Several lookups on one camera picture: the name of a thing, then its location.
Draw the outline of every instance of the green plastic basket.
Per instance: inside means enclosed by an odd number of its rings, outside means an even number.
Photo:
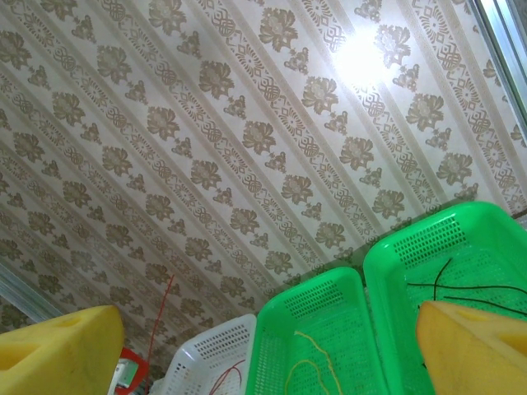
[[[433,394],[417,346],[419,306],[433,300],[433,286],[516,286],[527,290],[527,232],[500,207],[474,202],[451,207],[381,240],[366,255],[364,272],[390,393]],[[436,288],[436,299],[514,318],[483,302],[527,312],[517,290]]]
[[[319,368],[324,386],[338,394],[323,352],[329,354],[343,394],[386,394],[361,278],[349,267],[321,274],[272,298],[260,311],[246,393],[284,395],[298,362]],[[291,374],[287,395],[325,394],[308,363]]]

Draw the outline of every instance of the white plastic basket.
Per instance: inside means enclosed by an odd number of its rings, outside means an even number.
[[[175,353],[160,395],[208,395],[214,383],[236,365],[214,395],[245,395],[256,317],[246,314],[200,333]]]

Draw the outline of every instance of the plastic basket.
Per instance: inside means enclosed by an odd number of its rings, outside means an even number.
[[[451,207],[381,240],[366,255],[364,272],[390,393],[433,394],[417,345],[419,306],[433,300],[433,286],[516,286],[527,289],[527,232],[501,208],[474,202]],[[482,302],[527,311],[515,290],[436,288],[436,299],[515,318]]]
[[[216,395],[244,394],[256,317],[246,314],[234,318],[188,340],[175,353],[163,379],[160,395],[208,395],[218,378],[232,370]]]
[[[258,316],[247,383],[251,395],[385,394],[361,278],[349,267],[321,274],[272,298]]]

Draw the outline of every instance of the red object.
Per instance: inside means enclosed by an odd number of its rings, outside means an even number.
[[[148,362],[146,362],[143,358],[141,358],[139,355],[137,355],[132,350],[129,350],[128,348],[123,348],[123,350],[121,351],[120,358],[123,358],[125,360],[132,360],[139,365],[138,371],[136,372],[135,376],[133,376],[133,380],[130,383],[130,387],[117,387],[115,389],[115,393],[117,393],[118,395],[128,395],[129,393],[132,393],[135,388],[138,387],[138,385],[145,379],[145,377],[147,377]]]
[[[225,372],[222,373],[220,377],[217,378],[216,382],[212,386],[211,392],[208,395],[214,395],[216,391],[222,386],[223,382],[231,372],[231,370],[235,370],[238,372],[238,375],[240,376],[240,385],[241,385],[241,372],[238,368],[236,368],[237,365],[241,364],[242,362],[245,362],[245,360],[241,360],[239,362],[236,362],[231,366],[229,369],[227,369]]]
[[[150,386],[150,374],[148,373],[148,368],[150,366],[150,357],[152,356],[152,348],[154,346],[154,337],[156,336],[157,325],[159,324],[159,320],[161,319],[161,315],[163,314],[163,309],[165,308],[166,297],[168,296],[168,293],[170,292],[170,288],[172,287],[172,281],[174,280],[174,277],[175,276],[172,275],[172,277],[170,278],[170,281],[168,282],[168,286],[166,286],[166,291],[161,301],[161,307],[159,308],[159,313],[157,313],[157,318],[156,318],[156,321],[154,322],[154,328],[152,329],[152,335],[150,336],[150,346],[148,347],[148,359],[147,359],[147,385],[145,385],[145,394],[148,394],[148,389]]]

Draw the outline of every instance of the yellow wire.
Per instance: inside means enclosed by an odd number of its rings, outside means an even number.
[[[320,369],[319,367],[316,365],[315,362],[313,362],[312,360],[299,360],[298,362],[295,363],[295,365],[291,368],[291,370],[289,371],[289,375],[287,376],[287,381],[286,381],[286,390],[285,390],[285,395],[287,395],[287,387],[289,386],[289,382],[291,381],[291,377],[293,375],[293,372],[295,371],[295,369],[302,365],[302,364],[310,364],[311,366],[313,366],[315,369],[316,369],[316,373],[318,375],[318,378],[319,378],[319,383],[320,385],[322,386],[322,388],[324,389],[324,392],[326,393],[326,395],[330,395],[329,393],[329,390],[324,386],[324,383],[322,382],[322,374],[320,373]]]
[[[335,380],[335,383],[337,384],[337,390],[338,390],[338,395],[343,395],[343,390],[340,388],[340,382],[338,381],[338,378],[337,378],[337,374],[335,374],[335,370],[333,369],[333,364],[331,363],[331,358],[329,358],[329,354],[326,350],[323,350],[316,342],[315,342],[315,339],[313,339],[313,337],[309,336],[309,335],[306,335],[305,333],[303,332],[300,332],[300,331],[295,331],[295,335],[299,335],[299,336],[302,336],[306,339],[308,339],[311,343],[313,343],[313,346],[315,346],[315,348],[320,351],[322,354],[325,355],[326,357],[326,360],[328,360],[328,369],[329,371],[331,372],[331,375],[333,375],[333,379]],[[291,376],[292,376],[292,372],[293,370],[301,363],[301,362],[307,362],[307,363],[310,363],[311,365],[313,365],[316,369],[317,369],[317,372],[319,373],[319,382],[320,382],[320,385],[322,386],[322,388],[324,389],[324,391],[326,391],[326,393],[329,395],[329,391],[328,389],[324,386],[324,384],[322,383],[322,376],[321,376],[321,373],[320,373],[320,370],[319,370],[319,367],[312,361],[310,360],[301,360],[300,362],[298,362],[297,364],[295,364],[291,371],[289,372],[289,376],[287,377],[287,381],[286,381],[286,395],[287,395],[287,385],[289,384],[289,380],[291,379]]]

